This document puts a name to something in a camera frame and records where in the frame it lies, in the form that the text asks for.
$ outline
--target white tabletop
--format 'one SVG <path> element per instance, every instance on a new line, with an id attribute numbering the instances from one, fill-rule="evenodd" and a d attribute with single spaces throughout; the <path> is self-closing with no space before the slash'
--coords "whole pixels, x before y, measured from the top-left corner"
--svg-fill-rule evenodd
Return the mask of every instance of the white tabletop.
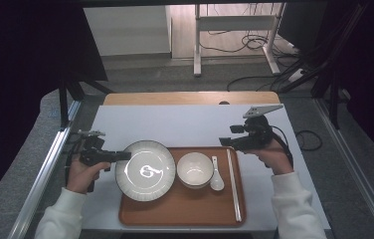
<path id="1" fill-rule="evenodd" d="M 223 106 L 101 106 L 92 130 L 105 132 L 102 149 L 124 150 L 139 140 L 155 140 L 167 147 L 221 146 L 219 137 L 239 137 L 231 133 L 230 125 L 244 124 L 243 114 L 252 105 Z M 315 191 L 308 169 L 302 158 L 285 108 L 266 114 L 270 125 L 279 127 L 286 135 L 304 187 L 313 194 L 312 206 L 318 212 L 324 229 L 330 229 Z M 121 191 L 111 172 L 102 172 L 89 193 L 84 207 L 83 229 L 116 230 L 120 232 L 253 232 L 275 230 L 277 221 L 271 204 L 274 193 L 272 171 L 265 168 L 255 155 L 238 152 L 246 198 L 247 219 L 240 227 L 182 227 L 182 226 L 126 226 L 118 220 Z"/>

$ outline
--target white sleeve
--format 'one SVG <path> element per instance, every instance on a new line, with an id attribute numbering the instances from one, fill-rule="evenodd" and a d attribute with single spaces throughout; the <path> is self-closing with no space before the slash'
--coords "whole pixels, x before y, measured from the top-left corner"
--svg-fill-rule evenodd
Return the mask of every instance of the white sleeve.
<path id="1" fill-rule="evenodd" d="M 86 195 L 62 188 L 56 204 L 48 207 L 36 229 L 36 239 L 79 238 Z"/>
<path id="2" fill-rule="evenodd" d="M 311 207 L 311 192 L 304 189 L 298 173 L 275 175 L 272 204 L 278 220 L 280 238 L 326 238 L 320 218 Z"/>

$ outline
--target aluminum rail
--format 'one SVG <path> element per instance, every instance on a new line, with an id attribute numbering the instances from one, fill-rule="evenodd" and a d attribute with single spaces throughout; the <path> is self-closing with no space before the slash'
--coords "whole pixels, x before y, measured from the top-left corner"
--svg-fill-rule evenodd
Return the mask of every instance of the aluminum rail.
<path id="1" fill-rule="evenodd" d="M 51 173 L 54 170 L 57 159 L 64 147 L 66 139 L 70 133 L 73 121 L 80 108 L 81 102 L 73 102 L 69 109 L 69 124 L 62 131 L 59 131 L 54 139 L 54 142 L 45 158 L 44 163 L 35 179 L 35 182 L 23 204 L 22 210 L 8 235 L 9 239 L 24 238 L 26 232 L 31 224 L 32 218 L 35 214 L 36 208 L 44 194 L 45 188 L 50 179 Z"/>
<path id="2" fill-rule="evenodd" d="M 354 154 L 346 143 L 344 137 L 340 130 L 336 129 L 335 126 L 330 122 L 328 116 L 328 110 L 323 102 L 323 100 L 314 100 L 316 107 L 323 119 L 326 127 L 332 136 L 337 148 L 339 149 L 341 155 L 344 158 L 345 164 L 347 165 L 355 183 L 357 184 L 364 200 L 367 202 L 373 216 L 374 216 L 374 189 L 370 184 L 369 180 L 365 176 L 363 170 L 361 169 L 358 161 L 356 160 Z"/>

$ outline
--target white plate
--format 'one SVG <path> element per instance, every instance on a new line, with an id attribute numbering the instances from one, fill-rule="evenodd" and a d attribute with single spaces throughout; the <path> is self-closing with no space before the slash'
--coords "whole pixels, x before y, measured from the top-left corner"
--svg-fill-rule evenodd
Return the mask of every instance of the white plate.
<path id="1" fill-rule="evenodd" d="M 131 152 L 131 159 L 117 162 L 115 179 L 125 195 L 136 201 L 152 201 L 169 190 L 176 169 L 168 148 L 156 141 L 143 140 L 124 151 Z"/>

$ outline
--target wall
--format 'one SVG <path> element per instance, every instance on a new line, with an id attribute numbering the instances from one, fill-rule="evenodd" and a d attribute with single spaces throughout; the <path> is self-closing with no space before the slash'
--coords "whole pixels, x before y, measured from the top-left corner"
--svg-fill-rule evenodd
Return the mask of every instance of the wall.
<path id="1" fill-rule="evenodd" d="M 169 7 L 84 10 L 101 56 L 170 52 Z"/>

